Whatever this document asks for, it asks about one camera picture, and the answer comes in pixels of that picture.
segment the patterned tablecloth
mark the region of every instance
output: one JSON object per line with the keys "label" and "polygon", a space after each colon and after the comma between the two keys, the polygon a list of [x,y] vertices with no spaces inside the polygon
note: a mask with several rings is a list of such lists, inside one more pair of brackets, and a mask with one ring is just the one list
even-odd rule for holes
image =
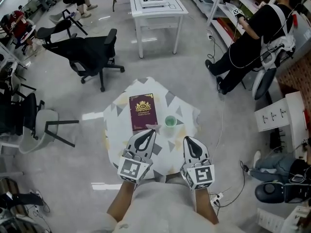
{"label": "patterned tablecloth", "polygon": [[[156,140],[151,159],[153,165],[145,179],[178,173],[184,162],[183,139],[197,132],[196,119],[200,111],[184,102],[153,78],[135,80],[104,110],[104,143],[111,164],[118,168],[120,156],[133,135],[129,97],[153,93],[158,121]],[[169,130],[164,123],[167,116],[177,118],[177,125]]]}

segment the gray floor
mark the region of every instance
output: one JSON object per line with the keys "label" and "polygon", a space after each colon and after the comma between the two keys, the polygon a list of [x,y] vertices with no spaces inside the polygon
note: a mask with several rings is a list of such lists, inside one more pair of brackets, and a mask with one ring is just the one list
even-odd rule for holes
{"label": "gray floor", "polygon": [[[189,11],[185,17],[178,51],[172,54],[175,31],[154,30],[143,33],[144,59],[138,56],[130,1],[118,0],[112,12],[112,0],[91,0],[99,7],[90,18],[81,20],[89,36],[106,35],[111,28],[118,30],[116,64],[125,66],[125,73],[105,70],[106,91],[100,92],[100,79],[94,77],[85,84],[69,67],[67,59],[40,49],[36,56],[25,60],[30,67],[24,72],[25,84],[37,88],[37,98],[46,102],[46,108],[59,112],[61,119],[79,119],[83,114],[102,112],[134,79],[151,76],[184,101],[201,110],[201,126],[197,138],[214,155],[216,182],[212,192],[224,192],[221,205],[233,200],[243,184],[239,160],[251,163],[256,150],[268,152],[267,135],[258,133],[254,117],[255,102],[251,92],[238,85],[226,97],[219,95],[215,78],[205,68],[213,43],[207,39],[206,17],[191,0],[181,0]],[[61,2],[48,15],[57,14],[65,5]],[[45,14],[37,27],[51,27]],[[71,32],[83,34],[75,27]],[[52,37],[52,42],[66,38],[67,33]],[[223,44],[214,31],[216,42]],[[216,46],[216,60],[222,56]],[[223,132],[217,151],[215,148]],[[93,190],[92,183],[118,184],[116,170],[111,166],[103,144],[102,118],[81,121],[76,126],[59,128],[59,134],[76,143],[71,148],[54,141],[45,149],[18,154],[14,165],[25,171],[17,178],[24,192],[39,189],[51,208],[46,215],[53,232],[73,233],[101,226],[101,215],[116,195],[115,190]],[[285,216],[285,205],[269,206],[259,203],[254,195],[259,182],[246,177],[241,196],[219,212],[221,221],[230,221],[248,232],[255,223],[257,207],[267,208]]]}

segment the maroon book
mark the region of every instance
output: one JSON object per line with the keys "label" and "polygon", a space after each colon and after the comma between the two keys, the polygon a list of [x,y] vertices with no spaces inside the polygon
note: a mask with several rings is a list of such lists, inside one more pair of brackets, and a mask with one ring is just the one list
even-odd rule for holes
{"label": "maroon book", "polygon": [[146,130],[146,124],[157,125],[152,93],[130,97],[130,110],[133,131]]}

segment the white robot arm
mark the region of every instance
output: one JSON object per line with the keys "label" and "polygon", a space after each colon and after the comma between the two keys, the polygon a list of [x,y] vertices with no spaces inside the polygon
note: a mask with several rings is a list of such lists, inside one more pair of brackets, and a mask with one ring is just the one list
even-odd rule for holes
{"label": "white robot arm", "polygon": [[207,188],[215,181],[214,165],[210,163],[207,147],[202,142],[186,136],[184,158],[180,172],[191,190]]}
{"label": "white robot arm", "polygon": [[121,179],[138,184],[153,164],[151,158],[156,140],[155,130],[145,130],[132,136],[120,158],[118,175]]}

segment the green cup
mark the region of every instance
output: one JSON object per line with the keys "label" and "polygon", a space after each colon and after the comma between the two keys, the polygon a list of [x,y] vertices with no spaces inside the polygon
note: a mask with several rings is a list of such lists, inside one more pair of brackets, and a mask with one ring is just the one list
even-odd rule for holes
{"label": "green cup", "polygon": [[167,116],[165,118],[165,125],[169,128],[175,127],[177,124],[177,119],[174,116]]}

